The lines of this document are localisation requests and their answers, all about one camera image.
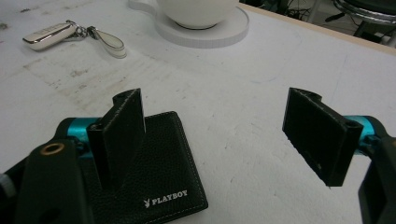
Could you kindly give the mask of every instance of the screw hole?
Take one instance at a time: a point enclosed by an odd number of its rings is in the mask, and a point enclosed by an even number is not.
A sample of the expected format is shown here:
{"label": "screw hole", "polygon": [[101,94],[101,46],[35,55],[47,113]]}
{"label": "screw hole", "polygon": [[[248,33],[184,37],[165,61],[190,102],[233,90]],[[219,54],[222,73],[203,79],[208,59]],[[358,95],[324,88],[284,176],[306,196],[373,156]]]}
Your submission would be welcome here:
{"label": "screw hole", "polygon": [[47,211],[45,211],[40,218],[38,219],[38,223],[41,224],[49,224],[53,221],[55,221],[59,215],[61,214],[61,210],[58,208],[51,208]]}

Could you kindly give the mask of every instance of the white cup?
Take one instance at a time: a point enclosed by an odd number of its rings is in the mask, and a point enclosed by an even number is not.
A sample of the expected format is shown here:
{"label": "white cup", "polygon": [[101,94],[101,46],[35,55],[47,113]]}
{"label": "white cup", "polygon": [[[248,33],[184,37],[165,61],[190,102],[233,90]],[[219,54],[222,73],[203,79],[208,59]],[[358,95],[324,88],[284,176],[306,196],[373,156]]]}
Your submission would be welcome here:
{"label": "white cup", "polygon": [[207,29],[225,20],[239,0],[157,0],[163,13],[189,29]]}

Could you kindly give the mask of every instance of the playboy logo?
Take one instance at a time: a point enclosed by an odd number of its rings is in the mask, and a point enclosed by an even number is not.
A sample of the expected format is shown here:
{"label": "playboy logo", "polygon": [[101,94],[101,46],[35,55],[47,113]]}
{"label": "playboy logo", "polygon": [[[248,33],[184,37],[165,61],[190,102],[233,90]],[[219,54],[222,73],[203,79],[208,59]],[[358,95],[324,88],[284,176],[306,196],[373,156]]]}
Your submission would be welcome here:
{"label": "playboy logo", "polygon": [[178,198],[186,197],[186,196],[188,196],[188,195],[187,195],[187,190],[185,189],[178,193],[168,194],[168,195],[162,196],[160,198],[156,198],[156,199],[152,199],[152,200],[151,199],[143,200],[143,202],[145,203],[146,208],[149,208],[151,205],[153,206],[153,205],[156,205],[159,203],[166,203],[166,202],[172,201],[174,199],[178,199]]}
{"label": "playboy logo", "polygon": [[146,208],[149,208],[149,199],[147,201],[144,201],[144,202],[145,202]]}

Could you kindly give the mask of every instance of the cable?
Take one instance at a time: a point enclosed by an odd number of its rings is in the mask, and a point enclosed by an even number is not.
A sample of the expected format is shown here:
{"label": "cable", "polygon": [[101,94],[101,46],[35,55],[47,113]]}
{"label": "cable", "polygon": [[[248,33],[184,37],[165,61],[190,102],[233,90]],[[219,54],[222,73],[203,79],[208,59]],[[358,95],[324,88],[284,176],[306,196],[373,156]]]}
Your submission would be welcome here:
{"label": "cable", "polygon": [[360,24],[357,24],[357,23],[355,22],[355,20],[353,20],[353,17],[351,17],[351,16],[349,16],[349,17],[350,17],[350,19],[352,19],[352,21],[353,21],[353,23],[355,23],[355,25],[360,26]]}
{"label": "cable", "polygon": [[297,20],[302,20],[303,16],[308,16],[309,15],[309,11],[311,10],[311,8],[302,8],[302,9],[288,9],[286,12],[286,15],[297,19]]}
{"label": "cable", "polygon": [[257,8],[263,8],[265,7],[265,3],[263,3],[261,6],[257,7]]}
{"label": "cable", "polygon": [[288,8],[290,7],[291,3],[293,3],[293,2],[294,2],[294,0],[291,0],[291,2],[289,2]]}

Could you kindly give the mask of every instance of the key fob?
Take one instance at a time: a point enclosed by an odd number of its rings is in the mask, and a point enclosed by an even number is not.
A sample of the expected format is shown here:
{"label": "key fob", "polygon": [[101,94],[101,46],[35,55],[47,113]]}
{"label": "key fob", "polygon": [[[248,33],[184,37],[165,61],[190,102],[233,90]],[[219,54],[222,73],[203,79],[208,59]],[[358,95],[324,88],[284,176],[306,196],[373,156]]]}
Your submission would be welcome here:
{"label": "key fob", "polygon": [[74,34],[77,27],[72,23],[59,23],[23,38],[23,41],[33,50],[42,50],[65,40]]}

